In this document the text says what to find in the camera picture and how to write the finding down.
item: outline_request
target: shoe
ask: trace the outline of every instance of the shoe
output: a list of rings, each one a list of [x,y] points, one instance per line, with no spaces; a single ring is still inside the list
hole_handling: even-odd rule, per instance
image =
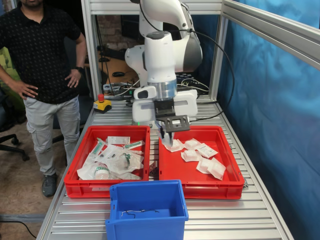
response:
[[[45,197],[52,197],[57,191],[57,174],[45,175],[42,183],[42,193]]]

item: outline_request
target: blue crate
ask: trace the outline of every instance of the blue crate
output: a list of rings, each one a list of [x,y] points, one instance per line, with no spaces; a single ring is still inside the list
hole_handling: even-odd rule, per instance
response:
[[[180,180],[116,184],[110,199],[108,240],[184,239],[189,215]]]

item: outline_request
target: hand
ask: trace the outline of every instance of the hand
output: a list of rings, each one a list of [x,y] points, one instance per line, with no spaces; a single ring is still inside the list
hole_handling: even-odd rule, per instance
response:
[[[77,69],[71,69],[71,73],[64,80],[68,79],[70,79],[68,87],[72,88],[74,86],[76,88],[79,84],[79,80],[81,79],[81,73]]]
[[[38,90],[38,88],[36,86],[25,84],[23,81],[12,81],[12,83],[9,85],[9,87],[14,92],[19,94],[23,100],[27,99],[25,96],[23,96],[23,94],[28,95],[29,97],[32,97],[32,98],[35,98],[38,95],[38,93],[31,90],[31,89]]]

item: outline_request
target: aluminum table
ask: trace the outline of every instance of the aluminum table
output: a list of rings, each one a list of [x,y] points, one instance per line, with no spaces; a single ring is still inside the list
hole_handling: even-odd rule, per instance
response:
[[[210,99],[201,96],[197,101],[208,102]],[[198,105],[197,116],[209,117],[219,111],[219,104]],[[112,102],[112,110],[106,114],[92,111],[76,149],[89,126],[131,124],[132,108],[127,107],[124,101]],[[186,200],[189,221],[185,223],[184,240],[293,240],[226,116],[221,114],[192,124],[222,127],[248,187],[243,189],[240,200]],[[150,164],[159,159],[158,144],[157,133],[151,130]],[[69,198],[63,178],[37,240],[106,240],[105,220],[110,214],[110,199]],[[151,176],[150,180],[157,180],[157,177]]]

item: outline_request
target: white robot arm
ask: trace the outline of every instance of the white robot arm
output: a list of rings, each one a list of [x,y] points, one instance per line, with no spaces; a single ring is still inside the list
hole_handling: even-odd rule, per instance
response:
[[[198,113],[197,91],[177,92],[177,72],[193,72],[202,62],[202,50],[197,35],[180,31],[181,40],[172,40],[162,31],[163,22],[180,30],[194,29],[188,7],[179,0],[131,0],[141,2],[139,30],[144,45],[129,48],[125,53],[127,64],[140,79],[134,91],[132,116],[135,122],[155,121],[159,135],[167,145],[172,144],[173,133],[190,129],[188,117]]]

